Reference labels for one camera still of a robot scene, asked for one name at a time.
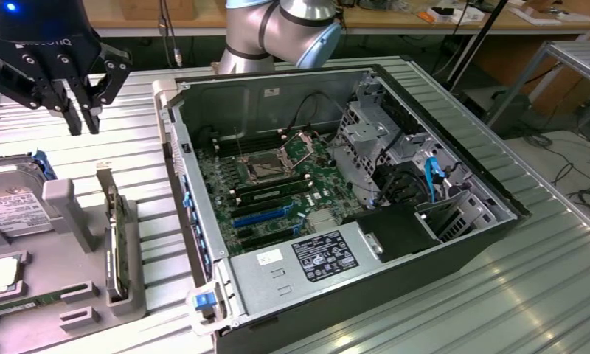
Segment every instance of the hard drive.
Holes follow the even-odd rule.
[[[0,232],[8,237],[52,230],[59,213],[42,199],[43,184],[56,179],[46,153],[0,157]]]

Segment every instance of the motherboard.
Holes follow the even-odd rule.
[[[233,156],[197,151],[220,231],[232,255],[341,225],[363,210],[341,175],[329,143],[309,132],[281,146]]]

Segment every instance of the warning label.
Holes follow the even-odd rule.
[[[51,223],[34,193],[0,197],[0,231],[8,232]]]
[[[293,243],[292,246],[307,279],[312,282],[359,267],[359,262],[339,231]]]

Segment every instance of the circuit board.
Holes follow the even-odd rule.
[[[308,143],[293,136],[283,151],[272,149],[225,158],[219,158],[213,150],[197,151],[212,208],[232,255],[309,235],[333,224],[340,225],[345,217],[363,210],[324,144],[308,135],[305,138]],[[253,198],[245,197],[245,193],[239,197],[233,195],[233,189],[244,191],[267,185],[277,186],[284,197],[272,194],[277,191],[256,193],[253,198],[271,199],[273,214],[267,211],[249,213],[245,220],[273,218],[245,225],[241,218],[232,215],[244,209],[245,203],[251,203],[252,208],[259,204]]]

